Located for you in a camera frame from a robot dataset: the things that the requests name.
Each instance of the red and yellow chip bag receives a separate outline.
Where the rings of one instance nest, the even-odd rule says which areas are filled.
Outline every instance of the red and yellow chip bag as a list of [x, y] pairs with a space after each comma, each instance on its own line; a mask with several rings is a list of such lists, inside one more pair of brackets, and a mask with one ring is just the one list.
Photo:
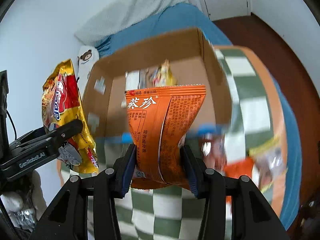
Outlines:
[[204, 85], [126, 91], [129, 130], [137, 146], [131, 186], [156, 189], [170, 184], [188, 188], [178, 143], [190, 128], [206, 95]]
[[95, 142], [85, 121], [73, 65], [69, 59], [58, 64], [43, 85], [42, 121], [51, 131], [74, 119], [82, 121], [83, 129], [59, 148], [58, 159], [79, 173], [98, 172]]

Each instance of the black cable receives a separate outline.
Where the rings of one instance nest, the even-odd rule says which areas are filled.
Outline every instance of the black cable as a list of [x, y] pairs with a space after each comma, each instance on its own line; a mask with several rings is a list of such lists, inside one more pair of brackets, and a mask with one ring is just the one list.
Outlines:
[[10, 119], [10, 121], [11, 121], [11, 124], [12, 124], [13, 130], [14, 130], [14, 140], [16, 140], [16, 139], [17, 139], [17, 131], [16, 131], [16, 128], [14, 127], [14, 124], [13, 124], [12, 118], [11, 118], [11, 116], [10, 116], [10, 114], [9, 114], [8, 110], [7, 110], [7, 114], [8, 114], [8, 117], [9, 117], [9, 119]]

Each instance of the orange snack bag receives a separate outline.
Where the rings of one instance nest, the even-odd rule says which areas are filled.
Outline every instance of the orange snack bag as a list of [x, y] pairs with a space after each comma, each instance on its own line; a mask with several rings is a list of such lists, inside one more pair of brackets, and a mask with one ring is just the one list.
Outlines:
[[188, 187], [178, 143], [190, 128], [206, 95], [204, 85], [129, 90], [125, 97], [129, 130], [137, 146], [137, 170], [131, 187]]
[[[228, 164], [223, 171], [230, 178], [239, 179], [242, 175], [247, 175], [251, 178], [253, 165], [253, 160], [250, 157], [246, 157], [242, 161]], [[231, 196], [227, 196], [226, 202], [231, 204]]]

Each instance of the plastic bag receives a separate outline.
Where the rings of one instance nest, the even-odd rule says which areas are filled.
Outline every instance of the plastic bag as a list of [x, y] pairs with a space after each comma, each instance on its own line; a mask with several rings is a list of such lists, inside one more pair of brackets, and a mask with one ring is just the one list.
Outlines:
[[42, 121], [51, 131], [74, 119], [82, 121], [82, 132], [65, 141], [58, 159], [79, 173], [98, 172], [95, 142], [85, 121], [72, 62], [67, 60], [57, 65], [43, 85]]
[[132, 180], [132, 187], [156, 189], [176, 184], [188, 188], [178, 144], [205, 95], [204, 85], [126, 91], [129, 130], [137, 146], [139, 172], [135, 174], [141, 175]]
[[39, 174], [30, 172], [8, 182], [2, 190], [0, 198], [13, 225], [32, 232], [47, 207]]
[[267, 190], [274, 179], [286, 171], [281, 155], [279, 137], [274, 137], [263, 145], [249, 150], [260, 173], [259, 189]]

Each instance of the open cardboard box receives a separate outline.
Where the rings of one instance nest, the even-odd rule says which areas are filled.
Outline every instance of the open cardboard box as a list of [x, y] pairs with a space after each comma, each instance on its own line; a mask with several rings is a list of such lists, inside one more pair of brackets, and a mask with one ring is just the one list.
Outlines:
[[206, 86], [207, 95], [190, 129], [205, 123], [230, 123], [232, 101], [225, 74], [212, 45], [201, 30], [192, 28], [139, 41], [94, 64], [82, 101], [95, 138], [129, 131], [127, 109], [121, 108], [125, 72], [146, 68], [152, 72], [166, 59], [179, 85]]

